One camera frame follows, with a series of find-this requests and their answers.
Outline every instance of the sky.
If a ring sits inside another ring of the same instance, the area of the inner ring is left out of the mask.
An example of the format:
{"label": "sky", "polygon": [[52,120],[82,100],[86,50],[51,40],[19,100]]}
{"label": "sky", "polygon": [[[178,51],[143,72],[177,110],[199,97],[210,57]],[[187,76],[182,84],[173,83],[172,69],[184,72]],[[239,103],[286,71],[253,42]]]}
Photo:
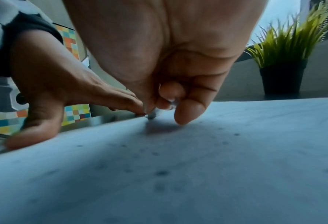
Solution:
{"label": "sky", "polygon": [[271,22],[276,22],[278,19],[281,22],[287,22],[288,15],[297,14],[301,10],[301,0],[269,0],[264,13],[262,14],[257,26],[255,27],[251,39],[259,42],[255,36],[260,35],[260,27],[267,28]]}

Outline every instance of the plant pot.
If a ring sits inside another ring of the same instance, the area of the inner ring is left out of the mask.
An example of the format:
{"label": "plant pot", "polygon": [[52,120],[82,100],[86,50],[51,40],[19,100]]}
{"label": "plant pot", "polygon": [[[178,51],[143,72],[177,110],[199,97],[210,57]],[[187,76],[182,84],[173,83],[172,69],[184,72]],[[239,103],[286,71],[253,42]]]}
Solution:
{"label": "plant pot", "polygon": [[265,95],[298,94],[307,63],[305,59],[261,68]]}

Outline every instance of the mosaic wall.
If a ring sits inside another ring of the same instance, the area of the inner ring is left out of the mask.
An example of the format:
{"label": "mosaic wall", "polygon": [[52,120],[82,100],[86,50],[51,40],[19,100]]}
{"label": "mosaic wall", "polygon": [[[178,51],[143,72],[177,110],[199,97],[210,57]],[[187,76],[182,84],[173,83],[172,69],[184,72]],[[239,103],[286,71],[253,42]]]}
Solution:
{"label": "mosaic wall", "polygon": [[[77,59],[79,59],[78,46],[76,44],[74,30],[58,24],[55,24],[55,27],[62,35],[64,45]],[[17,112],[0,113],[0,134],[10,135],[18,132],[27,117],[27,111],[28,110],[21,110]],[[62,125],[75,123],[90,117],[91,115],[88,104],[65,107]]]}

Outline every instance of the black and white sleeve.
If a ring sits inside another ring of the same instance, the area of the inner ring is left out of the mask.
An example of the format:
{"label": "black and white sleeve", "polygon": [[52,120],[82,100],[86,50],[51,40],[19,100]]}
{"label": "black and white sleeve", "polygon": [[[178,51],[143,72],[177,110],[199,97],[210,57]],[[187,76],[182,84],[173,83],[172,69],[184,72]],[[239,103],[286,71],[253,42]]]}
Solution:
{"label": "black and white sleeve", "polygon": [[62,36],[39,8],[26,0],[0,0],[0,76],[10,77],[10,48],[27,30],[43,30],[63,43]]}

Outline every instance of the marble surface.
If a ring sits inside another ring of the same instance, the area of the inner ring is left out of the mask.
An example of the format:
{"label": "marble surface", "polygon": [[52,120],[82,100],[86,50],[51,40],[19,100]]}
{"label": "marble surface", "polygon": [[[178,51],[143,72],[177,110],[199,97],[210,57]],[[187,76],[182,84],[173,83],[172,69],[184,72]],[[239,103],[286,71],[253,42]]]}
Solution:
{"label": "marble surface", "polygon": [[212,103],[0,154],[0,224],[328,224],[328,99]]}

